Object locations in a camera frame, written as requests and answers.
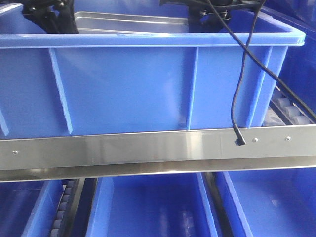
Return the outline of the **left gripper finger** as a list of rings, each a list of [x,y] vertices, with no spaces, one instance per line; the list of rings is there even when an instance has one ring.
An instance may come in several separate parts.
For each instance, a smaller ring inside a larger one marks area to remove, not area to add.
[[[26,0],[22,15],[49,34],[77,34],[73,0]]]

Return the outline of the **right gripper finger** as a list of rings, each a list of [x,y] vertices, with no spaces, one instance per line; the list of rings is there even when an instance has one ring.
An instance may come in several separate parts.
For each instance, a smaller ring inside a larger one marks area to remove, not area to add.
[[[185,5],[188,7],[189,25],[220,25],[219,14],[223,21],[231,19],[232,10],[247,9],[256,11],[263,5],[262,0],[160,0],[159,5],[165,4]]]

